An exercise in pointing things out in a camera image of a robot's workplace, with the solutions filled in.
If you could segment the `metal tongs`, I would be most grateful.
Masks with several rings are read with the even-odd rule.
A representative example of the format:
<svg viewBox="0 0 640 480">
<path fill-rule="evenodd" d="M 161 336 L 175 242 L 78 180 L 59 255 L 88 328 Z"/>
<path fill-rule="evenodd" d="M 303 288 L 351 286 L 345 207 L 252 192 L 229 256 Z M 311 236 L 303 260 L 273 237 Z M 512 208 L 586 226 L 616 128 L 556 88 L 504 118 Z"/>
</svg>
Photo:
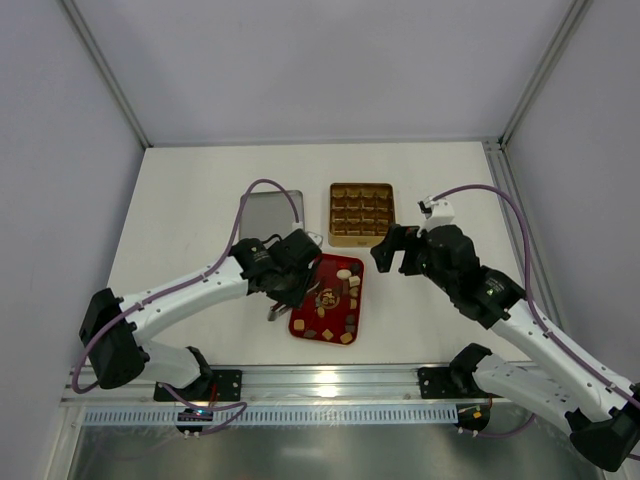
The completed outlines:
<svg viewBox="0 0 640 480">
<path fill-rule="evenodd" d="M 308 296 L 315 294 L 319 290 L 320 285 L 320 280 L 314 280 L 304 291 L 298 289 L 293 293 L 287 293 L 283 301 L 277 301 L 270 307 L 267 321 L 274 322 L 290 310 L 301 307 Z"/>
</svg>

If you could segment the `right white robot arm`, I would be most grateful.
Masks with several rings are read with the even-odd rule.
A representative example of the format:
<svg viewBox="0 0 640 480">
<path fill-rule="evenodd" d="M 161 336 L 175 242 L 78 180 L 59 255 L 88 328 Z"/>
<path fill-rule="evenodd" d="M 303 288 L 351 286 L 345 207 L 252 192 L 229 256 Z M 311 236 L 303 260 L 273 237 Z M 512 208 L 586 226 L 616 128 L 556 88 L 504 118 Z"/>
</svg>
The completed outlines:
<svg viewBox="0 0 640 480">
<path fill-rule="evenodd" d="M 480 390 L 554 424 L 593 465 L 617 471 L 639 442 L 639 387 L 606 367 L 548 320 L 506 274 L 484 266 L 455 225 L 424 231 L 393 225 L 371 255 L 381 273 L 402 253 L 399 272 L 422 275 L 464 317 L 514 345 L 547 374 L 540 379 L 470 346 L 450 364 Z"/>
</svg>

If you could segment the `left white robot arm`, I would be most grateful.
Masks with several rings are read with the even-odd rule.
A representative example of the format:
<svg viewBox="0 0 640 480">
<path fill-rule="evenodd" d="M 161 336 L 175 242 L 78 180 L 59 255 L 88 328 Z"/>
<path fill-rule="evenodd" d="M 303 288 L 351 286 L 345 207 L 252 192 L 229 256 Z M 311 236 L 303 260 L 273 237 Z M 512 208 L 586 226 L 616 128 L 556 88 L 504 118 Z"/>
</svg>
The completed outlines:
<svg viewBox="0 0 640 480">
<path fill-rule="evenodd" d="M 90 364 L 94 385 L 113 390 L 133 380 L 156 385 L 154 398 L 205 400 L 215 374 L 199 349 L 156 341 L 169 327 L 223 302 L 263 294 L 281 309 L 298 308 L 311 289 L 323 239 L 296 229 L 263 242 L 245 238 L 211 266 L 163 286 L 125 297 L 109 288 L 95 293 L 79 337 L 80 362 Z"/>
</svg>

